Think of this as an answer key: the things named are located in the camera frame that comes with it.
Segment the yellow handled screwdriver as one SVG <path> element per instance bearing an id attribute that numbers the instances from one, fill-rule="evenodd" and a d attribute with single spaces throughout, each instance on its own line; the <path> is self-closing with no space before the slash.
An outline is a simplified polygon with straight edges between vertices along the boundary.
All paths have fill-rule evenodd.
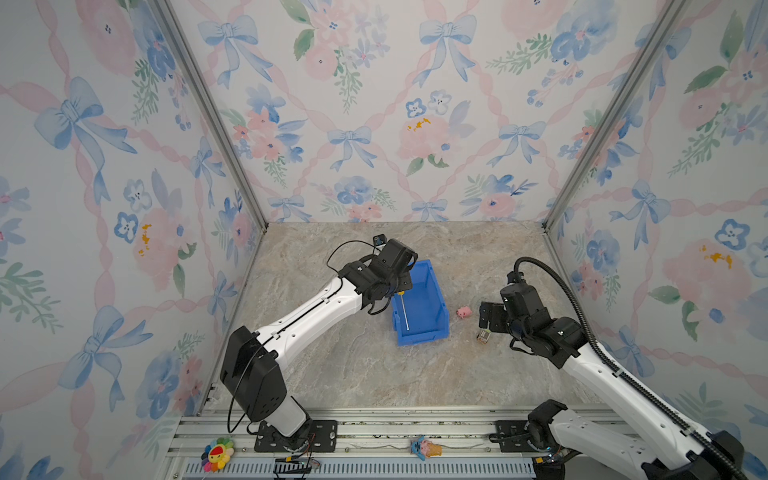
<path id="1" fill-rule="evenodd" d="M 409 323 L 408 314 L 407 314 L 407 308 L 406 308 L 406 304 L 405 304 L 405 291 L 398 292 L 398 298 L 400 299 L 400 305 L 401 305 L 401 311 L 402 311 L 401 312 L 402 313 L 402 319 L 403 319 L 406 331 L 409 332 L 410 331 L 410 323 Z"/>

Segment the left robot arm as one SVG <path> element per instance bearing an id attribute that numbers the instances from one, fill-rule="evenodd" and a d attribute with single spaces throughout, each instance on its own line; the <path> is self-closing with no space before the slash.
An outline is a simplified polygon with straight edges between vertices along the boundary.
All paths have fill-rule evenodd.
<path id="1" fill-rule="evenodd" d="M 390 304 L 412 288 L 411 271 L 418 254 L 396 239 L 376 236 L 370 252 L 331 271 L 335 276 L 316 295 L 282 318 L 229 336 L 219 380 L 254 423 L 264 422 L 286 440 L 305 439 L 312 420 L 288 393 L 284 373 L 295 358 L 340 321 L 376 303 Z"/>

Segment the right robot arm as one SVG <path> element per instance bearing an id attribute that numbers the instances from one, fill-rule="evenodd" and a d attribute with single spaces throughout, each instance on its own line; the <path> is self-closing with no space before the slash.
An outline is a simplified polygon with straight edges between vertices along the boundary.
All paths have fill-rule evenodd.
<path id="1" fill-rule="evenodd" d="M 500 295 L 499 303 L 481 304 L 480 328 L 509 335 L 512 350 L 544 358 L 579 380 L 634 434 L 617 433 L 547 400 L 528 414 L 524 427 L 500 427 L 492 442 L 526 444 L 556 466 L 586 455 L 631 479 L 745 478 L 738 439 L 724 430 L 711 432 L 651 392 L 611 359 L 580 317 L 552 317 L 525 282 L 508 284 Z"/>

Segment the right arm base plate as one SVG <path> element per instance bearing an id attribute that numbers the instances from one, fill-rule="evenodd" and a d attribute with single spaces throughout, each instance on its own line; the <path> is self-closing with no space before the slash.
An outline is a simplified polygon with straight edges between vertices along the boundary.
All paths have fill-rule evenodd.
<path id="1" fill-rule="evenodd" d="M 535 451 L 527 420 L 497 420 L 494 427 L 489 440 L 498 444 L 502 452 Z"/>

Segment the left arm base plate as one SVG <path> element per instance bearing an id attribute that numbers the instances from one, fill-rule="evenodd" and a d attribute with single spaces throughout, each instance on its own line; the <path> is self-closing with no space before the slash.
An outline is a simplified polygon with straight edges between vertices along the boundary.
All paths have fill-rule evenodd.
<path id="1" fill-rule="evenodd" d="M 274 426 L 262 421 L 256 432 L 257 453 L 333 453 L 337 445 L 336 420 L 307 420 L 293 435 L 284 436 Z"/>

